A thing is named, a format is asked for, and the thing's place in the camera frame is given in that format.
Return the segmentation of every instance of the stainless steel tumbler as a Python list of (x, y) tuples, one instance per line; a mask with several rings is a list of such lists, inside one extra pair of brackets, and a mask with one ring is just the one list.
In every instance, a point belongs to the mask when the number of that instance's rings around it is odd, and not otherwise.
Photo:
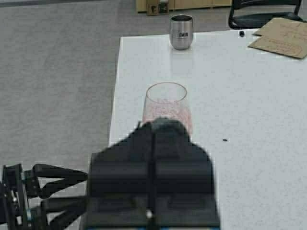
[(169, 39), (175, 49), (188, 49), (193, 42), (193, 37), (191, 16), (181, 14), (171, 18)]

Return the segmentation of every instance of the gray carpet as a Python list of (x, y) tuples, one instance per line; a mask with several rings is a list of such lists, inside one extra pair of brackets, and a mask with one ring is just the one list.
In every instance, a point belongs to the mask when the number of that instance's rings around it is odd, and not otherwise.
[[(229, 29), (228, 12), (171, 15), (192, 15), (196, 31), (218, 31)], [(0, 165), (87, 171), (91, 153), (108, 143), (119, 38), (167, 34), (169, 17), (138, 14), (134, 0), (0, 8)], [(60, 195), (83, 193), (84, 184)]]

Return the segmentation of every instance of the table surface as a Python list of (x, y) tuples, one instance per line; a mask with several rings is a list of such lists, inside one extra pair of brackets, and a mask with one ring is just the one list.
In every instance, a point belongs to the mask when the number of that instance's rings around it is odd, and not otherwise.
[(197, 33), (186, 51), (168, 35), (123, 37), (109, 144), (141, 120), (149, 86), (181, 83), (191, 138), (214, 163), (222, 229), (305, 229), (307, 62), (248, 48), (252, 33)]

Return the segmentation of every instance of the stemless wine glass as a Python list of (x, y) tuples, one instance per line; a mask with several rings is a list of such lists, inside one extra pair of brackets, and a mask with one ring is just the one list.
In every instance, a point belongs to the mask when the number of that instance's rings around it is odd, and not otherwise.
[(146, 92), (143, 122), (167, 117), (180, 121), (192, 134), (192, 119), (187, 90), (174, 82), (162, 82), (151, 86)]

